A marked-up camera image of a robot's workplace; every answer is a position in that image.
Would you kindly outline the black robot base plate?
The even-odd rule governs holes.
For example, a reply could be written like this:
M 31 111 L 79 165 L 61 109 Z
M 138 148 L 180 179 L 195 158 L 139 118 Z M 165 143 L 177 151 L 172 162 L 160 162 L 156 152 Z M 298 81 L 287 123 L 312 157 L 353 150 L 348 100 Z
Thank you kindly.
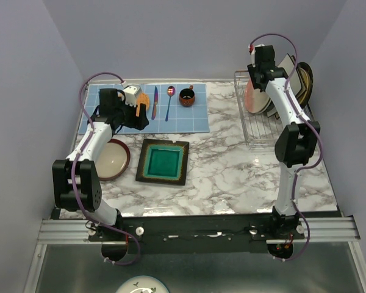
M 296 216 L 277 221 L 272 214 L 124 217 L 118 233 L 105 227 L 92 242 L 128 245 L 129 253 L 267 253 L 268 241 L 304 239 Z

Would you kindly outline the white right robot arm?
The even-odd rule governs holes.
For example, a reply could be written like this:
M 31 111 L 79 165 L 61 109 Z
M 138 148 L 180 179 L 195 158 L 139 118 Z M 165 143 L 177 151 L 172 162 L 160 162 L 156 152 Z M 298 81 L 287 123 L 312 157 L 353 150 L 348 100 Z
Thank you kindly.
M 253 88 L 269 96 L 283 126 L 274 145 L 281 179 L 268 224 L 270 235 L 282 239 L 298 226 L 300 216 L 296 193 L 300 172 L 314 154 L 320 124 L 310 122 L 303 112 L 292 92 L 289 75 L 285 69 L 276 66 L 273 47 L 250 45 L 249 53 L 251 64 L 248 65 L 248 72 Z

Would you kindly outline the red rimmed round plate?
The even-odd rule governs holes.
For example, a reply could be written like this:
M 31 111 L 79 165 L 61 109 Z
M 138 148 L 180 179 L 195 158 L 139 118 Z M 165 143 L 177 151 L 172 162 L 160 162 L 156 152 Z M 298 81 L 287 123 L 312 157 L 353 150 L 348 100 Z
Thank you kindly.
M 131 152 L 128 146 L 118 140 L 111 139 L 103 148 L 96 161 L 96 171 L 101 181 L 114 180 L 128 168 Z

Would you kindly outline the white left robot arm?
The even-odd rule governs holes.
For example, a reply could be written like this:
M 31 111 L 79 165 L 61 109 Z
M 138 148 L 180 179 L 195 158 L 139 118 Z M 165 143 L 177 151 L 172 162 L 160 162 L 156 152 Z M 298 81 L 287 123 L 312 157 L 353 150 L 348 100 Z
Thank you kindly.
M 102 199 L 96 161 L 105 145 L 122 128 L 142 130 L 149 124 L 146 104 L 139 101 L 138 85 L 124 89 L 101 89 L 99 105 L 86 113 L 87 130 L 79 145 L 65 159 L 52 165 L 56 206 L 70 212 L 82 211 L 96 223 L 103 223 L 102 234 L 117 241 L 123 233 L 120 213 Z

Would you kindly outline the black teal square plate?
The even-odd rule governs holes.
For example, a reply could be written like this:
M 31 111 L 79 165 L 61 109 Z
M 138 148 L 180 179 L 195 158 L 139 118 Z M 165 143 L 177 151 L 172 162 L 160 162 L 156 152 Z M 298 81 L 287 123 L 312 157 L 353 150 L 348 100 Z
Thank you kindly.
M 144 139 L 135 180 L 184 186 L 189 148 L 186 141 Z

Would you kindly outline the beige floral round plate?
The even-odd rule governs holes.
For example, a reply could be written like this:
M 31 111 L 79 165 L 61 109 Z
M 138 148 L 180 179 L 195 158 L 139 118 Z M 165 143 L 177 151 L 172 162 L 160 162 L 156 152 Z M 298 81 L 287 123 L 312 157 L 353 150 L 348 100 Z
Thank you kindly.
M 254 89 L 249 79 L 245 89 L 245 107 L 251 114 L 261 114 L 270 104 L 270 98 L 266 92 Z

